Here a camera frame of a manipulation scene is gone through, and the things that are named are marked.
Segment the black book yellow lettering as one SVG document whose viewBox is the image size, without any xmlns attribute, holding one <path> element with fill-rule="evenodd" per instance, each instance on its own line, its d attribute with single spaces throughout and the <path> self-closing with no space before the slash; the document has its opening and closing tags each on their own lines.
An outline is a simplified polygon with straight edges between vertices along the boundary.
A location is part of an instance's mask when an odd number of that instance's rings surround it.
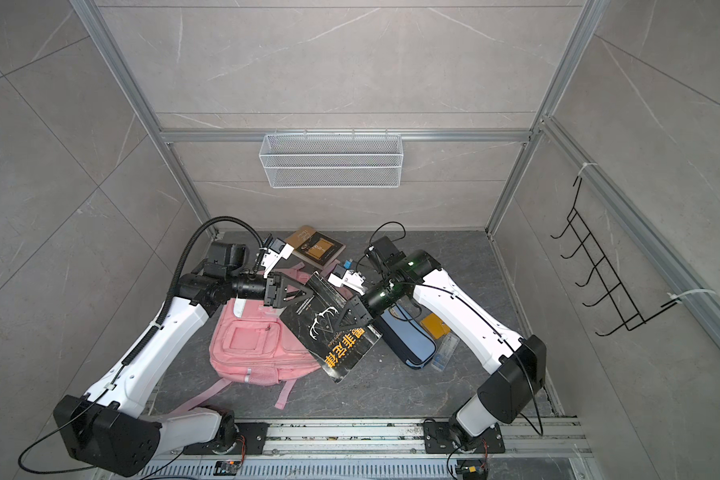
<svg viewBox="0 0 720 480">
<path fill-rule="evenodd" d="M 312 274 L 305 285 L 314 291 L 314 296 L 286 307 L 280 320 L 333 382 L 339 383 L 375 346 L 381 334 L 371 323 L 336 333 L 334 320 L 348 299 L 318 273 Z"/>
</svg>

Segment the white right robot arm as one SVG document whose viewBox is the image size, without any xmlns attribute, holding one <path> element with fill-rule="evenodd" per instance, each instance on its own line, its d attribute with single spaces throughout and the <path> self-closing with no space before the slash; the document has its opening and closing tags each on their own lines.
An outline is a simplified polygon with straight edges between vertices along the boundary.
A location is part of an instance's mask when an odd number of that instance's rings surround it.
<svg viewBox="0 0 720 480">
<path fill-rule="evenodd" d="M 367 284 L 357 271 L 342 266 L 328 281 L 355 294 L 332 326 L 340 330 L 366 326 L 403 297 L 434 313 L 480 361 L 487 380 L 449 419 L 454 444 L 467 448 L 486 430 L 510 424 L 545 387 L 547 347 L 537 336 L 524 337 L 472 300 L 429 253 L 395 253 L 376 266 L 381 274 Z"/>
</svg>

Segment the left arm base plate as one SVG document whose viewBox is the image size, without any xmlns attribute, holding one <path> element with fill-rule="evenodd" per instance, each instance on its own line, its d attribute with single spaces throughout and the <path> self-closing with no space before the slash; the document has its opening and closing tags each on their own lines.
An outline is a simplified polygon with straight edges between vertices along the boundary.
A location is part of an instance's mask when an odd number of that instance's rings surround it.
<svg viewBox="0 0 720 480">
<path fill-rule="evenodd" d="M 185 455 L 261 455 L 269 424 L 264 422 L 235 423 L 221 427 L 211 441 L 195 443 L 183 449 Z"/>
</svg>

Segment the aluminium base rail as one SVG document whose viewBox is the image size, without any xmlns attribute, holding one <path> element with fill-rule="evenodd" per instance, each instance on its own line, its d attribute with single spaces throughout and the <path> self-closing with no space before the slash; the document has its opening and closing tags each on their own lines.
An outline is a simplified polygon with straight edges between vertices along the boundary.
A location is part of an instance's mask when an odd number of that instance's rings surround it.
<svg viewBox="0 0 720 480">
<path fill-rule="evenodd" d="M 480 439 L 458 447 L 444 419 L 243 419 L 239 440 L 228 451 L 209 447 L 173 447 L 140 463 L 144 470 L 183 452 L 184 458 L 351 459 L 351 458 L 573 458 L 593 456 L 580 422 L 575 418 L 542 420 L 544 434 L 520 419 L 488 429 Z"/>
</svg>

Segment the pink school backpack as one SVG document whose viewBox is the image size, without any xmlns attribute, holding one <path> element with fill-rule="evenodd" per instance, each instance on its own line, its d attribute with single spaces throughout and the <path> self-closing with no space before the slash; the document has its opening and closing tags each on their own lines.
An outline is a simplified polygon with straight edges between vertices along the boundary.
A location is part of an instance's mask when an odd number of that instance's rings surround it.
<svg viewBox="0 0 720 480">
<path fill-rule="evenodd" d="M 233 383 L 283 386 L 275 407 L 282 410 L 298 379 L 319 363 L 280 320 L 280 313 L 261 300 L 230 299 L 221 311 L 209 346 L 210 363 L 219 380 L 173 410 L 183 414 L 205 405 Z"/>
</svg>

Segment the clear plastic eraser box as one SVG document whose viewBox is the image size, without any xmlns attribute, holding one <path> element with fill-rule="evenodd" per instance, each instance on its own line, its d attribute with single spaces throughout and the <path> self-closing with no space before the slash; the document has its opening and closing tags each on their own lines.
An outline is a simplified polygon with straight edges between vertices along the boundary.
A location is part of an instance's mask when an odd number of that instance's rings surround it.
<svg viewBox="0 0 720 480">
<path fill-rule="evenodd" d="M 443 336 L 442 342 L 438 346 L 436 354 L 432 359 L 432 367 L 438 372 L 443 372 L 447 368 L 459 343 L 460 339 L 453 332 L 449 332 Z"/>
</svg>

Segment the blue pencil case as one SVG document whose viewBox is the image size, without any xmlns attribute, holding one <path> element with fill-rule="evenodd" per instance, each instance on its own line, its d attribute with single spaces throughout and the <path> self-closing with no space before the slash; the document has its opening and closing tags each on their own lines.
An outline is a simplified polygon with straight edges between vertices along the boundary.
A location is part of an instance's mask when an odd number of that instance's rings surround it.
<svg viewBox="0 0 720 480">
<path fill-rule="evenodd" d="M 373 326 L 392 352 L 409 368 L 420 370 L 435 356 L 435 340 L 402 306 L 395 305 L 377 317 Z"/>
</svg>

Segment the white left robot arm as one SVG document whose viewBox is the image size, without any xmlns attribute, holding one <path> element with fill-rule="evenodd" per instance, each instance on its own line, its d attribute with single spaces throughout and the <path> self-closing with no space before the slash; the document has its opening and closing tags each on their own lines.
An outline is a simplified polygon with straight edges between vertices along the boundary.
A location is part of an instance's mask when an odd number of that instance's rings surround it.
<svg viewBox="0 0 720 480">
<path fill-rule="evenodd" d="M 148 417 L 146 402 L 186 342 L 218 309 L 235 301 L 281 308 L 307 290 L 299 270 L 261 275 L 183 275 L 145 332 L 81 397 L 65 396 L 53 416 L 71 458 L 122 476 L 141 471 L 157 454 L 196 446 L 225 454 L 242 441 L 231 413 L 204 407 L 229 377 L 174 412 Z"/>
</svg>

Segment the brown and black book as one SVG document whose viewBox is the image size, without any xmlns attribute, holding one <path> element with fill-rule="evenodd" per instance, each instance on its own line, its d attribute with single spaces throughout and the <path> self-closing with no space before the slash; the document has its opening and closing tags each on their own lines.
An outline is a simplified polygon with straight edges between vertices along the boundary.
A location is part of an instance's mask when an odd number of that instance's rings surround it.
<svg viewBox="0 0 720 480">
<path fill-rule="evenodd" d="M 346 248 L 344 243 L 309 225 L 298 228 L 286 238 L 286 242 L 298 258 L 317 269 L 324 269 Z"/>
</svg>

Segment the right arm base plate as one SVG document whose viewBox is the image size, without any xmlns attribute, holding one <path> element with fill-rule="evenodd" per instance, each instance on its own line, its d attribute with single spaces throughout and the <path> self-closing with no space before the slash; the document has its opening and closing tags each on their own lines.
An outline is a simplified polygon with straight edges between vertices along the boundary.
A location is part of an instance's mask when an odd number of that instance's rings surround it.
<svg viewBox="0 0 720 480">
<path fill-rule="evenodd" d="M 421 427 L 428 454 L 446 454 L 456 450 L 467 454 L 489 455 L 506 452 L 498 425 L 489 427 L 480 436 L 471 436 L 454 422 L 435 421 L 432 418 L 425 419 Z"/>
</svg>

